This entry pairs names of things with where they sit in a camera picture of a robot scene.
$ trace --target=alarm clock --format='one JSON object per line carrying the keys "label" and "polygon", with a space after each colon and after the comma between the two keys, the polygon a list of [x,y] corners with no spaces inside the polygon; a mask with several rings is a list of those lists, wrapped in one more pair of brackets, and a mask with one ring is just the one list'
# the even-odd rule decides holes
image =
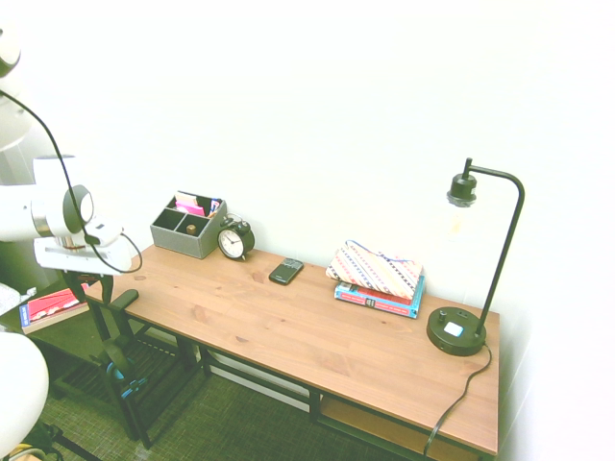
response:
{"label": "alarm clock", "polygon": [[229,259],[245,260],[246,254],[254,248],[254,234],[247,221],[229,213],[224,217],[218,233],[218,246]]}

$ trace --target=gray storage box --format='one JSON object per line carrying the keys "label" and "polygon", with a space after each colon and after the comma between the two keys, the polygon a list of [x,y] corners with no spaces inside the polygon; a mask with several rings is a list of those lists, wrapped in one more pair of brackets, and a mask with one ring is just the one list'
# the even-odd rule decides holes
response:
{"label": "gray storage box", "polygon": [[[209,212],[211,198],[196,198],[205,213]],[[215,200],[220,200],[220,207],[211,218],[207,218],[178,211],[173,198],[150,226],[154,245],[203,259],[218,246],[218,233],[222,229],[220,223],[227,214],[227,203],[221,199]],[[194,235],[189,235],[186,229],[191,224],[196,227]]]}

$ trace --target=folded cloth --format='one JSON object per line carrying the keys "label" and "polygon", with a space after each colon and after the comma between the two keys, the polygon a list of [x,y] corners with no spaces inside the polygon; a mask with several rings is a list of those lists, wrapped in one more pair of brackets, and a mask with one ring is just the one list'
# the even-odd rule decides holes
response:
{"label": "folded cloth", "polygon": [[373,253],[348,240],[327,268],[327,276],[411,300],[423,265],[410,259]]}

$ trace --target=black phone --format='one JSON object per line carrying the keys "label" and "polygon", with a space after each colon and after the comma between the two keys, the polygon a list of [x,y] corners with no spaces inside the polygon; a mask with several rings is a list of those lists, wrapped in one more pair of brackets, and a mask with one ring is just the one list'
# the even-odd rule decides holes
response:
{"label": "black phone", "polygon": [[303,268],[303,262],[287,257],[269,274],[269,279],[282,285],[288,285]]}

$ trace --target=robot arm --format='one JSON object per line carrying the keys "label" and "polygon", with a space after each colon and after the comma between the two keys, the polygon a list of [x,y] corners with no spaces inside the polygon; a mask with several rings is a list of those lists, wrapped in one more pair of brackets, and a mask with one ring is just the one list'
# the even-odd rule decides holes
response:
{"label": "robot arm", "polygon": [[[36,185],[0,186],[0,241],[35,240],[40,266],[83,274],[128,272],[128,241],[122,228],[96,216],[91,195],[78,182],[78,163],[61,156],[53,136],[18,100],[17,40],[0,26],[0,152],[21,141],[35,118],[49,134],[57,157],[34,161]],[[76,185],[70,184],[68,172]]]}
{"label": "robot arm", "polygon": [[[75,170],[76,158],[63,160],[68,171]],[[131,257],[120,238],[122,228],[94,214],[89,191],[82,184],[72,186],[75,209],[57,158],[36,158],[34,171],[36,185],[0,186],[0,241],[34,239],[37,262],[49,269],[101,275],[128,271]]]}

